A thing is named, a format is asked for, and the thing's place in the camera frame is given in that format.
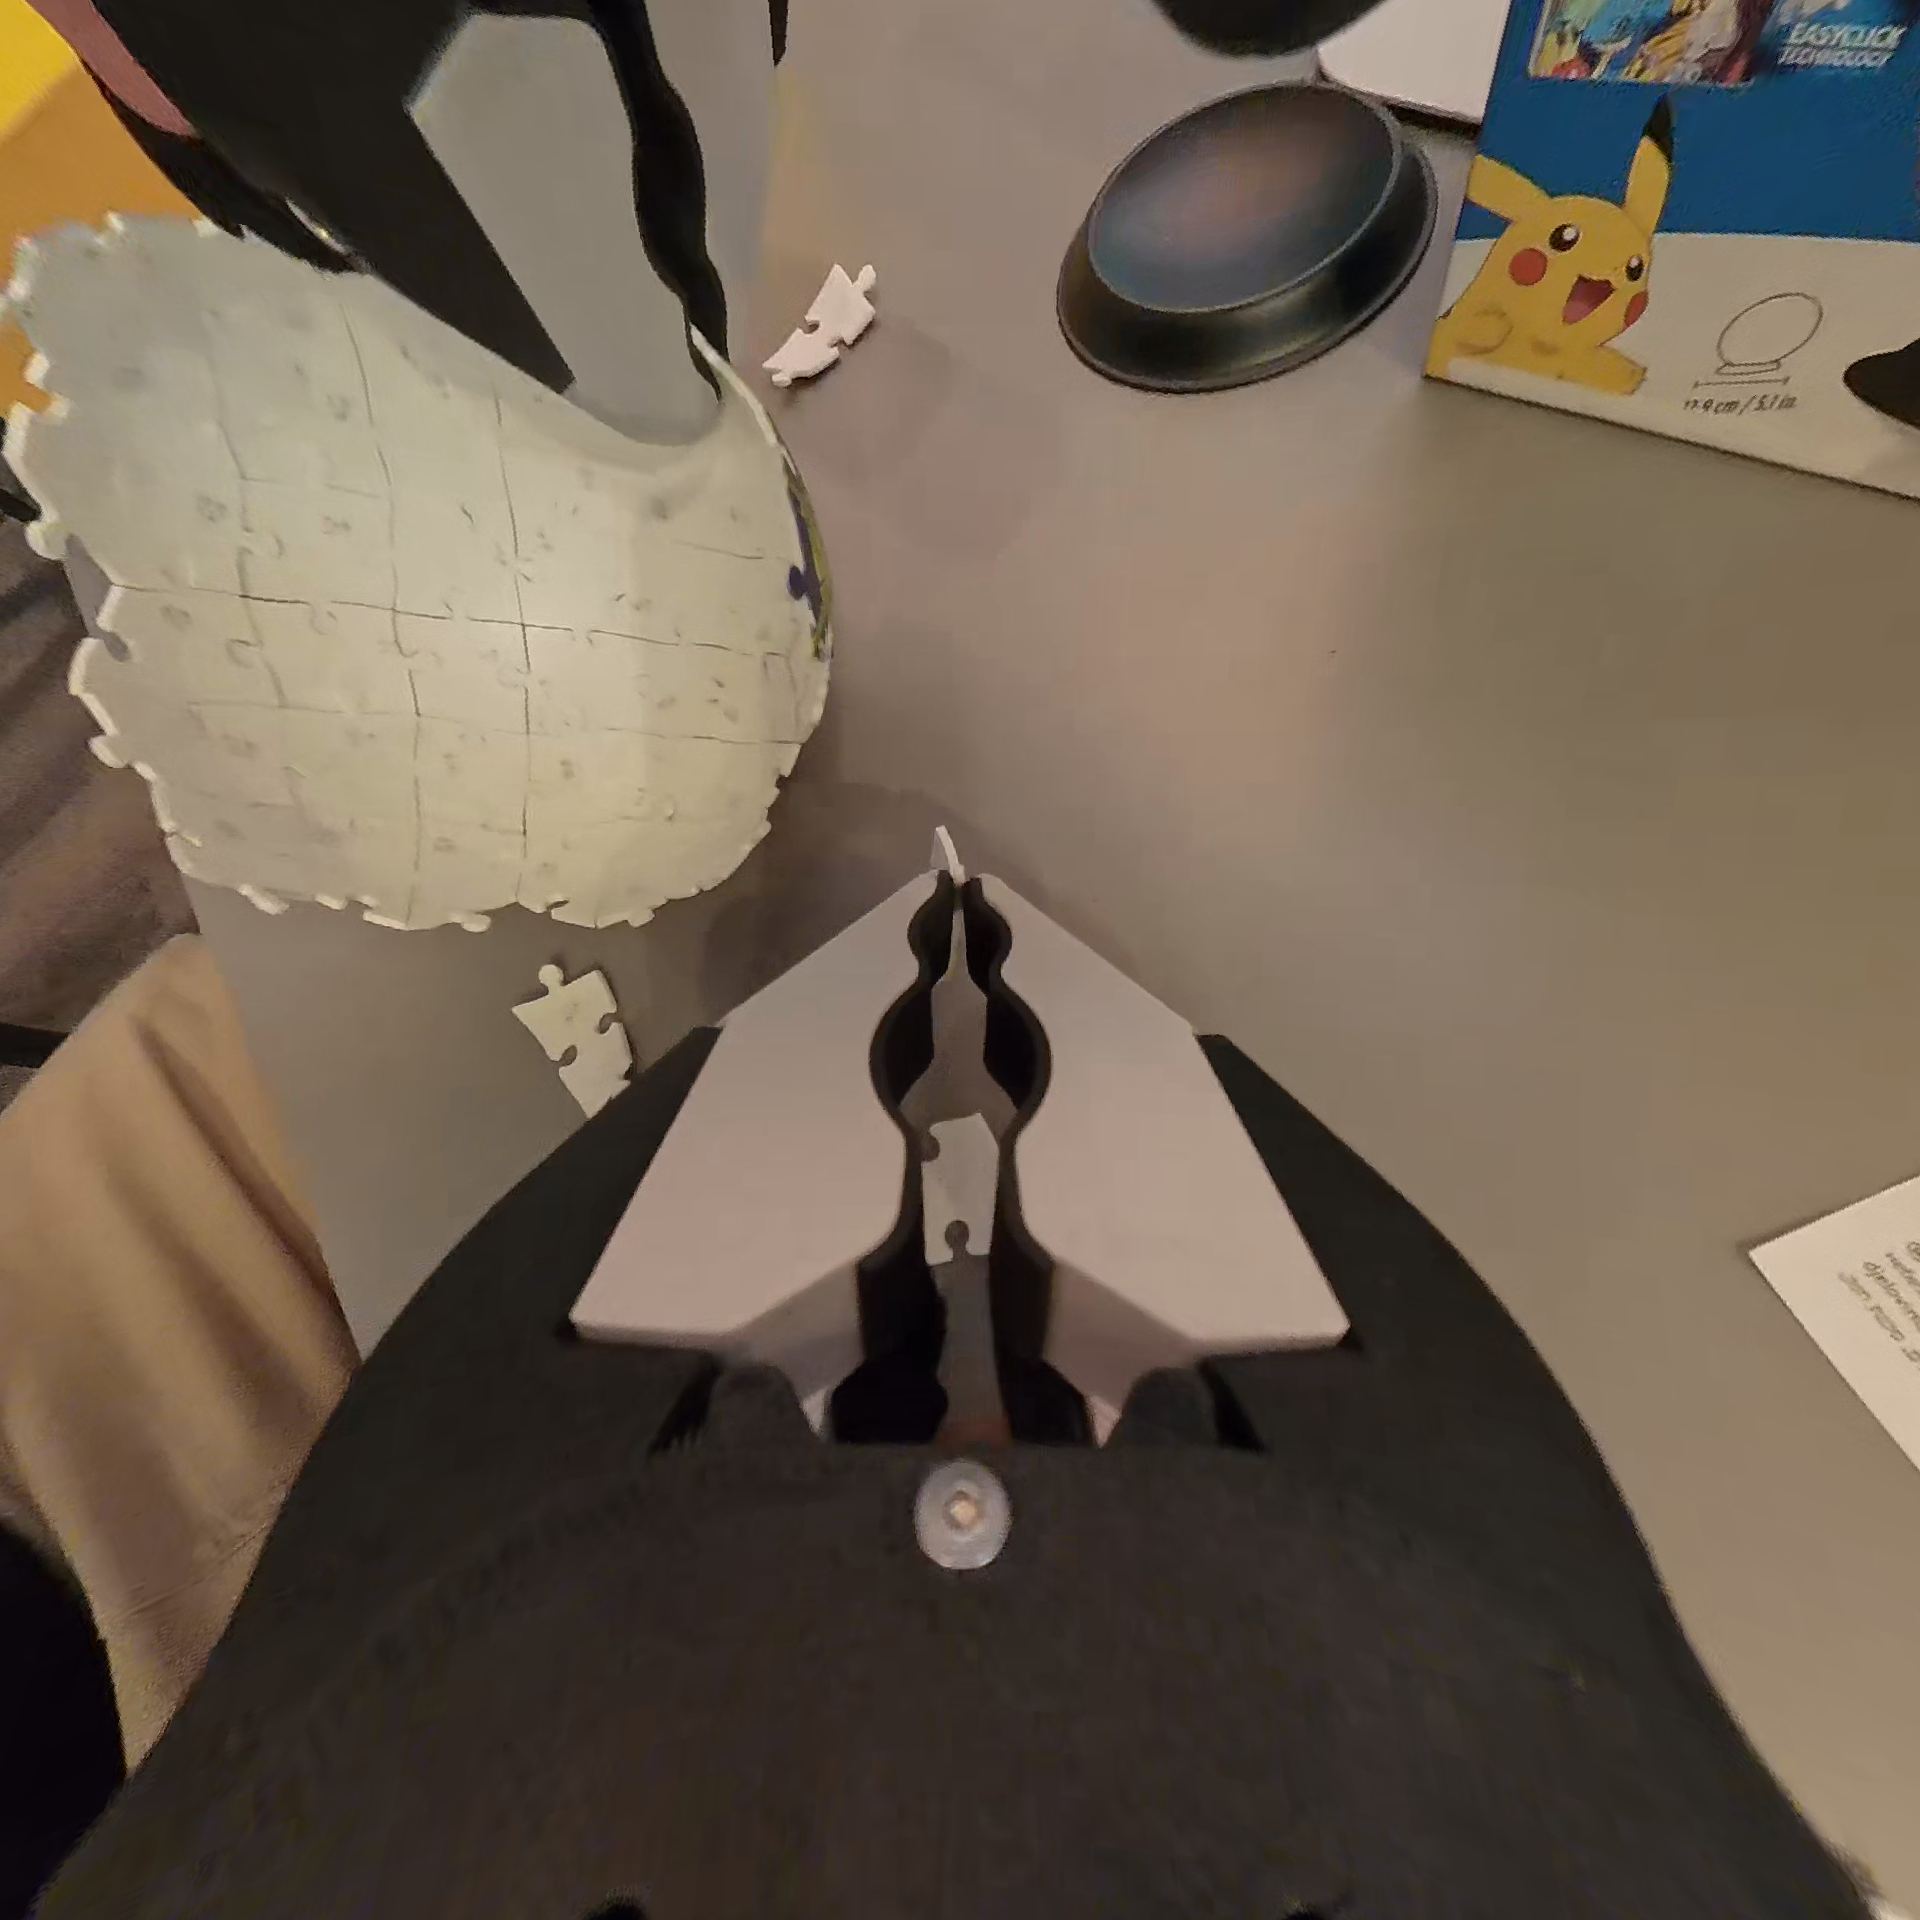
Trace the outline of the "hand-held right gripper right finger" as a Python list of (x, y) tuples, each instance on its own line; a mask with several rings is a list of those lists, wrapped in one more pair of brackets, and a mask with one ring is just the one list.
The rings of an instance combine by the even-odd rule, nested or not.
[(1198, 1031), (998, 877), (969, 883), (983, 1061), (1012, 1104), (991, 1326), (1018, 1442), (1092, 1444), (1142, 1379), (1351, 1330)]

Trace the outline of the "black rounded object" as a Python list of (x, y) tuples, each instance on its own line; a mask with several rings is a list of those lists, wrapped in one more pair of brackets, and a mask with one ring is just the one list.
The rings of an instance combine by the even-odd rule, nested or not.
[(1378, 9), (1382, 2), (1155, 2), (1183, 39), (1233, 61), (1314, 53)]

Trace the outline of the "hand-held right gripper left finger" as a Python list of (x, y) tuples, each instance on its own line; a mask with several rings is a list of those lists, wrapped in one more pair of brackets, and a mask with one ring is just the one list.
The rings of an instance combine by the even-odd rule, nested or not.
[(741, 1001), (573, 1307), (595, 1342), (779, 1371), (842, 1439), (932, 1439), (947, 1305), (908, 1091), (958, 883), (919, 876)]

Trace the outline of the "person's beige trousers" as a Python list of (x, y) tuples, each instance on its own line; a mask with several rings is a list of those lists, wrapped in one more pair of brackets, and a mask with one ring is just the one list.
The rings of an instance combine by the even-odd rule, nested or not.
[(173, 938), (2, 1115), (2, 1520), (86, 1599), (132, 1768), (355, 1368), (235, 999)]

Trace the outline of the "joined white puzzle piece pair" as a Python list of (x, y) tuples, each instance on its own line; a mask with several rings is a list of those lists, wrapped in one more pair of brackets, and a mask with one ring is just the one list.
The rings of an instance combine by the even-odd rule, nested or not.
[(841, 363), (846, 350), (863, 343), (878, 319), (876, 288), (878, 268), (872, 262), (856, 270), (835, 262), (801, 324), (767, 356), (764, 373), (772, 387), (789, 392)]
[(560, 964), (541, 964), (540, 994), (515, 1005), (515, 1021), (582, 1115), (596, 1115), (629, 1085), (636, 1048), (601, 972), (566, 977)]

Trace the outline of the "yellow plastic bin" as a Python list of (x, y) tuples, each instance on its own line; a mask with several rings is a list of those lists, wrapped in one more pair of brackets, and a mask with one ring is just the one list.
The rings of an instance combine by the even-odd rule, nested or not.
[(28, 2), (2, 2), (2, 288), (54, 227), (109, 216), (194, 221), (198, 211), (120, 127), (65, 42)]

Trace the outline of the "partly built puzzle ball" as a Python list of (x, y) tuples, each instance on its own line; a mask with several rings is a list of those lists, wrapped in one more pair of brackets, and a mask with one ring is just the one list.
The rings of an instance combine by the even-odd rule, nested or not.
[(648, 925), (772, 830), (828, 700), (804, 482), (616, 436), (370, 276), (206, 221), (22, 240), (31, 538), (104, 575), (69, 690), (177, 871), (395, 929)]

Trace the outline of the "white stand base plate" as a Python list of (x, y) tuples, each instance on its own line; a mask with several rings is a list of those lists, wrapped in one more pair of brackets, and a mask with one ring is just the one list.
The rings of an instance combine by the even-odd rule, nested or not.
[(1317, 47), (1328, 83), (1452, 129), (1478, 131), (1509, 2), (1375, 2)]

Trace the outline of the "blue puzzle box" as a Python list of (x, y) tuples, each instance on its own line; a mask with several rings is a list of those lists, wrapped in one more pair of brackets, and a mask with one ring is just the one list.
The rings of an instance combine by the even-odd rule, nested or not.
[(1918, 499), (1918, 5), (1516, 2), (1426, 373)]

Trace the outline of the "white instruction sheet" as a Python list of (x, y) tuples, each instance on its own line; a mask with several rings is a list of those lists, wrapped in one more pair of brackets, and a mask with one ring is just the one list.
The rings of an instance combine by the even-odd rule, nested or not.
[(1753, 1244), (1749, 1260), (1918, 1465), (1918, 1178)]

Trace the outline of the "black round puzzle stand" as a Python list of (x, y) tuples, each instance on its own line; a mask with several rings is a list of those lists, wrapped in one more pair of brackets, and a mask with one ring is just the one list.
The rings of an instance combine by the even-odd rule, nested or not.
[(1271, 381), (1375, 324), (1436, 229), (1427, 153), (1341, 84), (1259, 84), (1146, 138), (1060, 276), (1072, 356), (1133, 392)]

